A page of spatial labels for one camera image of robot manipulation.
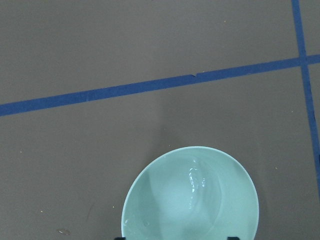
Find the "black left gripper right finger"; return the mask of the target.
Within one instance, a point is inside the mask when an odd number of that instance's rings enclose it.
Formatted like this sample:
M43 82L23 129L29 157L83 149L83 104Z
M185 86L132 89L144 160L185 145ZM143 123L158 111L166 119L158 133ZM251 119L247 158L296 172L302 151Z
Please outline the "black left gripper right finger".
M228 236L227 240L240 240L238 236Z

